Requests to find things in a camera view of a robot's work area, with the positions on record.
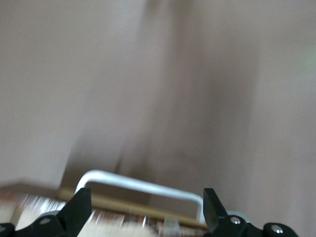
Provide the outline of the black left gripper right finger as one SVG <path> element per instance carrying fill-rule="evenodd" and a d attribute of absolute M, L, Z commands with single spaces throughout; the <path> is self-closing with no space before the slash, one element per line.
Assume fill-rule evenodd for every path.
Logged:
<path fill-rule="evenodd" d="M 281 223 L 266 223 L 259 229 L 244 218 L 229 214 L 213 188 L 203 190 L 203 215 L 208 227 L 206 237 L 298 237 Z"/>

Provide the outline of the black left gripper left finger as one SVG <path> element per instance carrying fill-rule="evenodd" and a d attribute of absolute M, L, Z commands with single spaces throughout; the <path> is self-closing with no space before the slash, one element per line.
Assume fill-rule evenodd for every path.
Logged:
<path fill-rule="evenodd" d="M 29 226 L 16 230 L 12 223 L 1 223 L 2 237 L 76 237 L 92 213 L 91 189 L 81 188 L 55 215 L 44 215 Z"/>

